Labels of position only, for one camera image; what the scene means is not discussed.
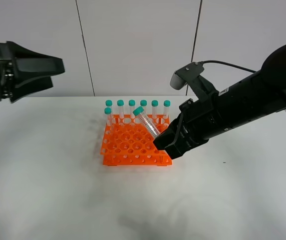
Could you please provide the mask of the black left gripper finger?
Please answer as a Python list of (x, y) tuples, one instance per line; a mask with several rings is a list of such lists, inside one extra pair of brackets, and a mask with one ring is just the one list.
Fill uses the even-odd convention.
[(53, 87), (53, 82), (51, 77), (44, 77), (32, 82), (29, 82), (19, 88), (12, 90), (11, 103), (15, 103), (23, 97), (28, 95), (41, 92)]
[(9, 48), (17, 87), (65, 72), (61, 58), (31, 51), (12, 41), (6, 42), (6, 45)]

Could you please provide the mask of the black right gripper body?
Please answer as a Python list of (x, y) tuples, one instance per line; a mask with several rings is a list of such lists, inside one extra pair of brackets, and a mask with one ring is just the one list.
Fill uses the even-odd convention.
[(230, 130), (230, 94), (215, 94), (211, 105), (187, 100), (167, 128), (168, 150), (191, 150)]

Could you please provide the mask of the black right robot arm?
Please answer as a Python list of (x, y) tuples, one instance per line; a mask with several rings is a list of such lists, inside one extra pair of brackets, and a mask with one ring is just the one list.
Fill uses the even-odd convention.
[(275, 50), (259, 71), (223, 91), (201, 75), (203, 65), (192, 62), (178, 69), (170, 82), (176, 90), (189, 86), (197, 96), (180, 105), (178, 117), (153, 142), (172, 159), (212, 137), (286, 110), (286, 45)]

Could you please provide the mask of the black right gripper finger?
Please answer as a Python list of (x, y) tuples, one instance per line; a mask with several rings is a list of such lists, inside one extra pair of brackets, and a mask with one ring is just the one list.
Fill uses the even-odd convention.
[(189, 150), (190, 144), (185, 140), (177, 140), (175, 143), (171, 143), (165, 148), (165, 151), (172, 160), (183, 156)]
[(165, 129), (154, 141), (158, 150), (165, 150), (168, 145), (176, 144), (182, 139), (179, 119), (173, 120), (167, 129)]

